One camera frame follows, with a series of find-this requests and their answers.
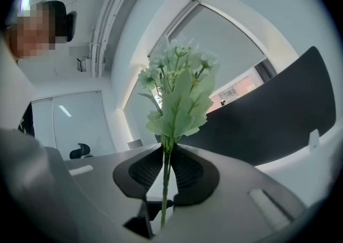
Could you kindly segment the black office chair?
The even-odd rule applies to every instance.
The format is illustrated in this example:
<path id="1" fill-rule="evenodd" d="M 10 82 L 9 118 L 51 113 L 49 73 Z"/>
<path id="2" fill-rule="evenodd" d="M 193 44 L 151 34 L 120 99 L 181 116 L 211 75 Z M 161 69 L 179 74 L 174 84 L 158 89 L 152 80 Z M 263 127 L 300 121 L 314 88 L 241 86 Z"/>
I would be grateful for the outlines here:
<path id="1" fill-rule="evenodd" d="M 91 154 L 91 149 L 88 145 L 84 144 L 84 143 L 78 143 L 78 145 L 80 146 L 80 148 L 72 150 L 69 153 L 69 158 L 71 160 L 73 159 L 80 159 L 80 158 L 87 158 L 87 157 L 93 157 L 93 155 Z"/>

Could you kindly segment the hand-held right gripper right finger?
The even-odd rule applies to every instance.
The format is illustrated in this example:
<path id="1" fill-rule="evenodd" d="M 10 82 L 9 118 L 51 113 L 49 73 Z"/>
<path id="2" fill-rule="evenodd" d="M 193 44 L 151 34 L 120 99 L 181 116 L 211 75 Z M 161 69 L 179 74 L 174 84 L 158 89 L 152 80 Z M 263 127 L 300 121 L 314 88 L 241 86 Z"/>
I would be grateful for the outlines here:
<path id="1" fill-rule="evenodd" d="M 264 191 L 292 220 L 306 209 L 289 189 L 254 166 L 231 157 L 190 147 L 212 162 L 219 184 L 203 203 L 176 208 L 168 222 L 168 240 L 175 243 L 253 243 L 272 234 L 272 228 L 249 196 Z"/>

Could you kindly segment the dark desk divider panel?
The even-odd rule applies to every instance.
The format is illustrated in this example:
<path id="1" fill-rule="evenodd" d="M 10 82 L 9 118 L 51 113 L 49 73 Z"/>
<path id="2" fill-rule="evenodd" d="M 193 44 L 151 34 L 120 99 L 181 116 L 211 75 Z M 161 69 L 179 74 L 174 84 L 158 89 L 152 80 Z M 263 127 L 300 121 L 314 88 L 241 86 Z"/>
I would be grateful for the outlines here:
<path id="1" fill-rule="evenodd" d="M 304 148 L 312 131 L 323 135 L 335 121 L 329 73 L 311 47 L 260 87 L 210 112 L 180 144 L 260 165 Z"/>

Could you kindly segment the white wall-mounted device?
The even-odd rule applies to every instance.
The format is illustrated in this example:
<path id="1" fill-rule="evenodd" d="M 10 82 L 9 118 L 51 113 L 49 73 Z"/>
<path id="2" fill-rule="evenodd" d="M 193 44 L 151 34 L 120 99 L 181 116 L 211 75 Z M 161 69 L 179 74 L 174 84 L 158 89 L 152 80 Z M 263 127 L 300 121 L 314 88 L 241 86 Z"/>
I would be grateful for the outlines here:
<path id="1" fill-rule="evenodd" d="M 77 58 L 76 60 L 79 72 L 91 72 L 91 59 L 89 57 Z"/>

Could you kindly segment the person's black star t-shirt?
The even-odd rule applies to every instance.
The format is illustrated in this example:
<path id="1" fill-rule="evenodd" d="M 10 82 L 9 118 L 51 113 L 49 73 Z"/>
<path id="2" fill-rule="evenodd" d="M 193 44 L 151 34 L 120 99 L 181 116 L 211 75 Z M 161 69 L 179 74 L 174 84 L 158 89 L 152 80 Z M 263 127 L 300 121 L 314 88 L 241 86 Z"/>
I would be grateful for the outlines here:
<path id="1" fill-rule="evenodd" d="M 34 125 L 33 125 L 33 110 L 30 103 L 19 123 L 18 130 L 24 134 L 35 137 Z"/>

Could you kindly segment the grey roller blind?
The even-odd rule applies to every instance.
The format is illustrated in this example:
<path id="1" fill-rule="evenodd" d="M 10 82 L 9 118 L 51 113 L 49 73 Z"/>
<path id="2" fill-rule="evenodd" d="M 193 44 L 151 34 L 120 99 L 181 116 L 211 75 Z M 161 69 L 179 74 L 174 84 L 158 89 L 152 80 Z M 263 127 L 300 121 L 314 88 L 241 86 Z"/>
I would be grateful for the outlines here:
<path id="1" fill-rule="evenodd" d="M 201 50 L 218 57 L 214 93 L 248 77 L 245 90 L 263 84 L 256 65 L 266 59 L 262 50 L 229 19 L 200 0 L 189 0 L 163 32 L 170 40 L 184 37 Z"/>

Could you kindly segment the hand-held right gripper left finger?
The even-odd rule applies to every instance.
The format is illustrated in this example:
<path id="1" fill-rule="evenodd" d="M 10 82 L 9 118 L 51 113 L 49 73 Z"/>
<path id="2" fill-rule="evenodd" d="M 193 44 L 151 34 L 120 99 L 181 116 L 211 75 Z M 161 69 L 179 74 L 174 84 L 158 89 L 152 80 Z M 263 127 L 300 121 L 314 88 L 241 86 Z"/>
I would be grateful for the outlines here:
<path id="1" fill-rule="evenodd" d="M 159 145 L 65 162 L 73 179 L 120 231 L 151 240 L 162 206 L 163 168 Z"/>

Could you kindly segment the white divider bracket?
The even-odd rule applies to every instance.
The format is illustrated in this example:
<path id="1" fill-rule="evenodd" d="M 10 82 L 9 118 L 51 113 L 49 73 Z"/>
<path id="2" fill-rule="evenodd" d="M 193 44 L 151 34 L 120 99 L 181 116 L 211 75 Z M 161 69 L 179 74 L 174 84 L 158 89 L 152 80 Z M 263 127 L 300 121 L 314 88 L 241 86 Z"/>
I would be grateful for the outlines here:
<path id="1" fill-rule="evenodd" d="M 318 129 L 315 129 L 309 134 L 308 150 L 312 151 L 318 146 L 319 146 L 319 131 Z"/>

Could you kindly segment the white-green flower bouquet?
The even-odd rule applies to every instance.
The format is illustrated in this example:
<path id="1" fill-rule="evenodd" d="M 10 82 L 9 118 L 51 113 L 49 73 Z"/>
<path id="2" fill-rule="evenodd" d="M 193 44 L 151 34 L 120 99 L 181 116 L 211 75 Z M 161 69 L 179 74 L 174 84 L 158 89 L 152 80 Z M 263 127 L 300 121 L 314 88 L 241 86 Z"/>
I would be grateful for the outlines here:
<path id="1" fill-rule="evenodd" d="M 148 68 L 138 75 L 142 96 L 156 108 L 148 114 L 146 127 L 161 137 L 163 149 L 162 226 L 166 222 L 174 146 L 182 136 L 197 133 L 207 122 L 218 67 L 216 54 L 193 45 L 184 36 L 170 40 L 164 35 L 151 54 Z"/>

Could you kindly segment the white ceiling pipe bundle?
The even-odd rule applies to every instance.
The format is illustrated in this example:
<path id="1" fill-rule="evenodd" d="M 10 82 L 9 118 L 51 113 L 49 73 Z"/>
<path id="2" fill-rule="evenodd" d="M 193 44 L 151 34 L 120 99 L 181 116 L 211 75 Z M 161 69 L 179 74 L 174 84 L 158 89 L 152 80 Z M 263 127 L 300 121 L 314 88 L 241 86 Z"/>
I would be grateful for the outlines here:
<path id="1" fill-rule="evenodd" d="M 102 74 L 103 54 L 105 51 L 112 19 L 124 0 L 103 0 L 96 20 L 93 37 L 90 42 L 91 76 L 100 77 Z"/>

